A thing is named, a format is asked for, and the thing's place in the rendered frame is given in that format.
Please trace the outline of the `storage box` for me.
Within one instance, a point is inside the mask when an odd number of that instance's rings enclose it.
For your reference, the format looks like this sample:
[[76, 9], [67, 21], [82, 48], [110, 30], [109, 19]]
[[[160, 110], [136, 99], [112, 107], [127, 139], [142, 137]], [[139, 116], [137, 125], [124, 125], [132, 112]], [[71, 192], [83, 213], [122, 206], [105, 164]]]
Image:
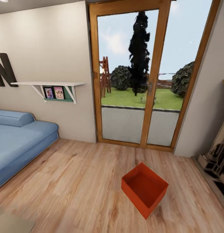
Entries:
[[121, 189], [145, 220], [159, 204], [168, 183], [142, 162], [122, 177]]

